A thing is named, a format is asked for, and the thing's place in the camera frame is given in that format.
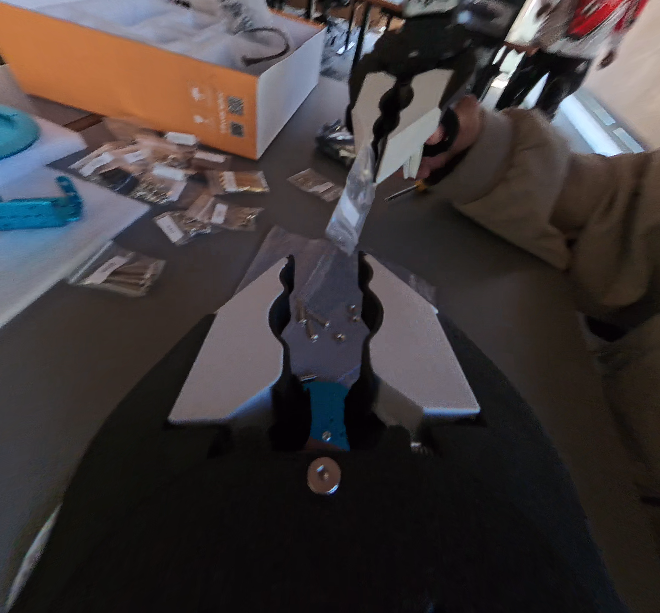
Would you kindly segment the loose screws and nuts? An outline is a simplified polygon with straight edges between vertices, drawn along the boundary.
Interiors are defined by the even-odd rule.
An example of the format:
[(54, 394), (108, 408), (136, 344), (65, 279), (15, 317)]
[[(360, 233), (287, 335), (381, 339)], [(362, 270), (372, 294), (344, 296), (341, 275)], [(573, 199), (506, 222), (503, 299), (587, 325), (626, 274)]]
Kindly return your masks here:
[(294, 372), (302, 379), (350, 386), (359, 375), (364, 326), (355, 305), (319, 310), (299, 305), (290, 346)]

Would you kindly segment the screwdriver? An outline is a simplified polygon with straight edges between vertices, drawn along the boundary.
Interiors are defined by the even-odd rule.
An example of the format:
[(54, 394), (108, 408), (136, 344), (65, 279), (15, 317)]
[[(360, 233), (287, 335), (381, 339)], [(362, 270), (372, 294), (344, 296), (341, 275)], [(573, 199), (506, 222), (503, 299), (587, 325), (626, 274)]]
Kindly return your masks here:
[(424, 180), (417, 180), (414, 185), (409, 186), (408, 188), (402, 189), (390, 196), (388, 196), (385, 201), (391, 202), (403, 196), (407, 196), (413, 193), (424, 193), (428, 190), (428, 186)]

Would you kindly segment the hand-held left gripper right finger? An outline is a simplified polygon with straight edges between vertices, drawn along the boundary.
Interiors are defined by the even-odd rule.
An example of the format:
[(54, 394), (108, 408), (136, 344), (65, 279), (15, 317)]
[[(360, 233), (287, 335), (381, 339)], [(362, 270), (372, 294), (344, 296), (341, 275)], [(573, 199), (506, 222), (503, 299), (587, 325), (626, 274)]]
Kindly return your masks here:
[(365, 252), (358, 285), (367, 336), (346, 397), (349, 449), (374, 448), (392, 426), (416, 441), (440, 424), (476, 422), (481, 406), (435, 305)]

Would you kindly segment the orange cardboard box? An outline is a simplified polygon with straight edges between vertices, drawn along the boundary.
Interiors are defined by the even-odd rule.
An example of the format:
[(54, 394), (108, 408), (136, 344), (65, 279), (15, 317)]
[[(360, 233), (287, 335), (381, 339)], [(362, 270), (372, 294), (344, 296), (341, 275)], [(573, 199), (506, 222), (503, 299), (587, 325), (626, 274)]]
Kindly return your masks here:
[(215, 0), (1, 0), (1, 56), (26, 93), (258, 160), (319, 81), (326, 32), (272, 11), (270, 45)]

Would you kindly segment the white foam sheet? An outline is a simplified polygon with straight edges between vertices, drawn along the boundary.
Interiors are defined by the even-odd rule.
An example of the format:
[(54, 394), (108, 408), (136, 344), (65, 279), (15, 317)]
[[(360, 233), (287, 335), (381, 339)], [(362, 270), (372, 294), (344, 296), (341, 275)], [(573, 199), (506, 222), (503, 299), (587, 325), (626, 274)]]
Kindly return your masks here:
[(1, 231), (1, 326), (141, 218), (147, 205), (66, 175), (79, 218), (62, 227)]

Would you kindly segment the person's right forearm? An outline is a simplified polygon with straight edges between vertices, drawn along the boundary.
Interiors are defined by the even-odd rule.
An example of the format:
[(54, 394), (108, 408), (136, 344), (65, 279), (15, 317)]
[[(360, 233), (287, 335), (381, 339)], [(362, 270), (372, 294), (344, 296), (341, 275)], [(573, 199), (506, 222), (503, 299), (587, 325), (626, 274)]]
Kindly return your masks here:
[(482, 110), (481, 131), (441, 181), (466, 217), (566, 272), (607, 315), (659, 312), (659, 151), (572, 151), (534, 110)]

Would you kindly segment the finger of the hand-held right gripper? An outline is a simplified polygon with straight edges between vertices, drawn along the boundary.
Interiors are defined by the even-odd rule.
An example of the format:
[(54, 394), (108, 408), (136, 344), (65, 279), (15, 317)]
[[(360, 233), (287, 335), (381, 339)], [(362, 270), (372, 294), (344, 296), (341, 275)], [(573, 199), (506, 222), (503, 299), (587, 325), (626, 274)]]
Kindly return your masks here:
[(400, 82), (389, 73), (368, 73), (352, 109), (356, 154), (373, 155), (376, 170), (401, 167), (399, 146), (401, 128)]
[(403, 168), (405, 177), (417, 171), (426, 141), (441, 120), (441, 98), (454, 70), (433, 69), (416, 75), (410, 84), (412, 99), (399, 112), (398, 125), (385, 137), (375, 167), (375, 183), (382, 183)]

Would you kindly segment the bag of black parts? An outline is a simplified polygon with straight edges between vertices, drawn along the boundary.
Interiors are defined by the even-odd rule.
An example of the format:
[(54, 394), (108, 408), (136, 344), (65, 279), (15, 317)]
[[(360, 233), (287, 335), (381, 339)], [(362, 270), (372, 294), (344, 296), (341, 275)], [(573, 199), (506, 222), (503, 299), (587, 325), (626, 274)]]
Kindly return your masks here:
[(321, 126), (316, 135), (316, 149), (346, 168), (350, 168), (356, 158), (354, 137), (340, 119)]

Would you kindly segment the person's right hand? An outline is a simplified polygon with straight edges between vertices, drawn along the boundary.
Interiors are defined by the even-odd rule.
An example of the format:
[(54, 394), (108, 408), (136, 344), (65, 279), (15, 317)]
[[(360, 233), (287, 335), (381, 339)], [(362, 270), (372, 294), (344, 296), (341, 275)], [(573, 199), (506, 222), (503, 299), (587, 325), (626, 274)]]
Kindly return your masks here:
[(463, 163), (481, 133), (482, 106), (474, 95), (467, 95), (459, 100), (454, 105), (453, 112), (456, 115), (457, 129), (450, 147), (447, 147), (450, 139), (445, 135), (446, 129), (441, 123), (425, 141), (427, 148), (433, 149), (438, 144), (443, 144), (445, 148), (433, 156), (423, 155), (420, 161), (416, 181), (424, 181), (427, 187), (437, 185)]

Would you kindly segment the pile of small screw bags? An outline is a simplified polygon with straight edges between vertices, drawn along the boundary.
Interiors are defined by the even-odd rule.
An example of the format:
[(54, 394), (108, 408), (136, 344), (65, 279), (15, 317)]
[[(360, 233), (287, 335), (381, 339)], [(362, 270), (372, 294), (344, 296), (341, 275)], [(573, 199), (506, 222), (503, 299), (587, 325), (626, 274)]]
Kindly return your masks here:
[[(264, 172), (238, 171), (231, 157), (204, 150), (191, 134), (131, 129), (70, 165), (79, 177), (131, 200), (165, 211), (153, 222), (174, 246), (216, 231), (252, 231), (261, 207), (237, 205), (231, 196), (266, 195)], [(68, 284), (143, 297), (154, 287), (165, 261), (111, 241), (68, 278)]]

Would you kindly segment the blue round metal disc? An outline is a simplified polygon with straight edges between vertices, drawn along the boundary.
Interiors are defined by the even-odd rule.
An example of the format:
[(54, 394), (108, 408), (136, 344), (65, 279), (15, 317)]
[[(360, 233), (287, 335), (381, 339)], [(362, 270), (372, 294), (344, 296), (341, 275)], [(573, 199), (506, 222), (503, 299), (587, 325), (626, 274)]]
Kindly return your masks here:
[(349, 389), (340, 383), (318, 380), (304, 382), (304, 389), (309, 394), (311, 411), (308, 444), (312, 447), (350, 451), (344, 422)]

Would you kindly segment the large clear plastic bag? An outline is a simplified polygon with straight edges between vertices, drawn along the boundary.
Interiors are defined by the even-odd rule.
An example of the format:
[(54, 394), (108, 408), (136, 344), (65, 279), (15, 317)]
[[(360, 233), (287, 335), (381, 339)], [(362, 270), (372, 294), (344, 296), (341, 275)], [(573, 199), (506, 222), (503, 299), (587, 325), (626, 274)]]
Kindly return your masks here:
[[(362, 292), (359, 288), (357, 253), (347, 256), (325, 239), (309, 239), (281, 227), (274, 227), (260, 245), (235, 291), (236, 294), (277, 261), (290, 255), (293, 256), (295, 264), (294, 290), (290, 298), (293, 303), (292, 319), (283, 331), (283, 337), (290, 348), (292, 371), (297, 375), (293, 370), (290, 340), (296, 316), (300, 312), (299, 305), (310, 302), (316, 309), (331, 310), (342, 302), (346, 305), (355, 305), (358, 308), (359, 318)], [(367, 328), (364, 326), (364, 338), (367, 333)]]

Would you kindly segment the thick white foam block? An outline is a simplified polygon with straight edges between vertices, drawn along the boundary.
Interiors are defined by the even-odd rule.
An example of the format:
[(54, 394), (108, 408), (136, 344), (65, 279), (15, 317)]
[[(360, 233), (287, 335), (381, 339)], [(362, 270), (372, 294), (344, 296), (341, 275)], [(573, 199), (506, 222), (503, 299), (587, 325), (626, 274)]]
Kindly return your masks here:
[(40, 117), (30, 117), (40, 128), (40, 136), (24, 151), (1, 160), (1, 185), (87, 148), (87, 143), (78, 132)]

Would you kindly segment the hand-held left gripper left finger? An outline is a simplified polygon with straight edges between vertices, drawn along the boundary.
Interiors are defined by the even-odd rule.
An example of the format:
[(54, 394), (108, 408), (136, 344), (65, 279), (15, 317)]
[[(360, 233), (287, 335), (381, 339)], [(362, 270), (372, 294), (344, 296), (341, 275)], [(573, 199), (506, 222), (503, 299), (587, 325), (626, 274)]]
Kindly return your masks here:
[(283, 336), (292, 319), (294, 275), (294, 257), (285, 256), (219, 308), (169, 424), (258, 427), (276, 450), (306, 444), (309, 393), (293, 372)]

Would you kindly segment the small labelled screw bag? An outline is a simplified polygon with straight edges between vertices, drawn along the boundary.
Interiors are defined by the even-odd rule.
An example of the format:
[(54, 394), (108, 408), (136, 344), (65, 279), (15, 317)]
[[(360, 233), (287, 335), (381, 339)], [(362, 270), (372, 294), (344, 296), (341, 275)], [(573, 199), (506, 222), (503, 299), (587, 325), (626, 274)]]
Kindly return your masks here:
[(377, 187), (374, 165), (373, 148), (365, 144), (353, 161), (344, 189), (326, 227), (326, 239), (347, 256), (352, 256), (356, 251), (374, 202)]

